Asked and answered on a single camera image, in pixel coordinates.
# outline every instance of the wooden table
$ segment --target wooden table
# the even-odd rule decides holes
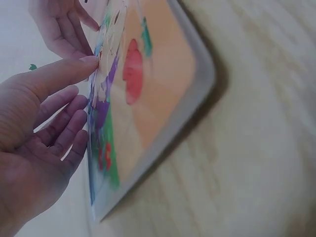
[[[103,1],[90,0],[99,22]],[[183,5],[213,55],[215,91],[91,236],[316,236],[316,1]]]

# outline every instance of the red paint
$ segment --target red paint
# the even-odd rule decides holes
[[[143,88],[143,57],[135,39],[129,43],[123,81],[126,82],[126,103],[132,105],[139,99]]]
[[[110,167],[111,167],[111,144],[110,143],[107,143],[106,145],[105,162],[106,162],[106,169],[110,170]]]

